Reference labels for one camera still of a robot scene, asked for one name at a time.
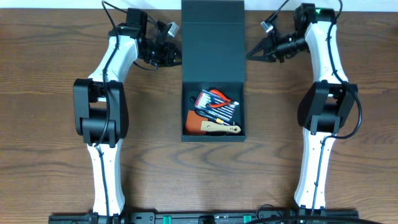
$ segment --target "dark green box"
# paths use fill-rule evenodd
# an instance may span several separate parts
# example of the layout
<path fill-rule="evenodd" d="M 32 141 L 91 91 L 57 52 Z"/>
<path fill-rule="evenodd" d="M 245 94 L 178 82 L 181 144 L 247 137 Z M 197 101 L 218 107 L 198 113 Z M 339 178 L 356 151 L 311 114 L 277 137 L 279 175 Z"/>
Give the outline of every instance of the dark green box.
<path fill-rule="evenodd" d="M 182 141 L 243 142 L 244 123 L 244 1 L 182 0 Z M 233 120 L 238 135 L 185 135 L 190 101 L 201 90 L 217 89 L 238 101 Z"/>

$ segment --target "table surface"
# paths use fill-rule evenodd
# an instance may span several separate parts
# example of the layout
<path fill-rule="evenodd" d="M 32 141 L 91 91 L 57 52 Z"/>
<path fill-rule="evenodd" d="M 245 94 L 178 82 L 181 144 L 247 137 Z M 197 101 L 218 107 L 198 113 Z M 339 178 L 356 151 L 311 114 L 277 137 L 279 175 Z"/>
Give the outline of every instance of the table surface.
<path fill-rule="evenodd" d="M 180 11 L 148 12 L 181 24 Z M 247 52 L 265 37 L 259 23 L 268 15 L 246 12 Z M 75 131 L 72 85 L 98 66 L 110 29 L 102 10 L 0 10 L 0 223 L 46 223 L 54 212 L 92 208 L 93 171 Z M 292 12 L 281 13 L 279 29 L 293 31 Z M 181 46 L 180 35 L 176 41 Z M 398 14 L 344 12 L 338 46 L 347 77 L 359 87 L 363 124 L 333 148 L 326 206 L 397 223 Z M 182 143 L 181 67 L 132 67 L 121 156 L 127 204 L 160 212 L 288 207 L 303 153 L 296 112 L 312 77 L 308 53 L 285 63 L 246 61 L 246 142 Z M 354 106 L 341 133 L 356 120 Z"/>

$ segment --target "white background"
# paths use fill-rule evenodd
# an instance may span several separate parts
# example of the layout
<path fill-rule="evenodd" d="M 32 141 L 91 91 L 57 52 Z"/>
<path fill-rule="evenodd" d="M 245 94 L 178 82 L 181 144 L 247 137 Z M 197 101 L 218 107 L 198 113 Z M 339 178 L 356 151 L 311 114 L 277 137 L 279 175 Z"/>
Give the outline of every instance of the white background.
<path fill-rule="evenodd" d="M 140 9 L 181 9 L 181 0 L 108 0 L 117 7 Z M 245 10 L 276 10 L 284 0 L 245 0 Z M 338 0 L 290 0 L 284 10 L 294 10 L 301 2 L 338 9 Z M 398 12 L 398 0 L 343 0 L 344 11 Z M 0 0 L 8 8 L 99 9 L 101 0 Z"/>

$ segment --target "box lid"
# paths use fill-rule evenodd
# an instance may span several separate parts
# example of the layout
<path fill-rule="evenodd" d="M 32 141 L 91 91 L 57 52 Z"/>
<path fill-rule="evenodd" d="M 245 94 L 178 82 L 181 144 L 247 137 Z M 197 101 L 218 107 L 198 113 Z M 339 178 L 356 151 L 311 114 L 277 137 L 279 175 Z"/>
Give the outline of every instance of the box lid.
<path fill-rule="evenodd" d="M 182 81 L 244 82 L 244 1 L 182 0 Z"/>

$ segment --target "wooden brush handle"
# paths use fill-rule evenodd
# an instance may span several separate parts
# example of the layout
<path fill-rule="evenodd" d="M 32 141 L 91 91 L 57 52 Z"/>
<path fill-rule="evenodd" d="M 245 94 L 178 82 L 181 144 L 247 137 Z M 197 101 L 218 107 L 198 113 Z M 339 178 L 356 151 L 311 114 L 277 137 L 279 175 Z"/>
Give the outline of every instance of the wooden brush handle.
<path fill-rule="evenodd" d="M 200 129 L 202 131 L 207 131 L 207 132 L 228 132 L 228 133 L 235 133 L 235 134 L 238 134 L 241 132 L 241 128 L 237 125 L 227 126 L 227 125 L 216 124 L 211 121 L 202 121 Z"/>

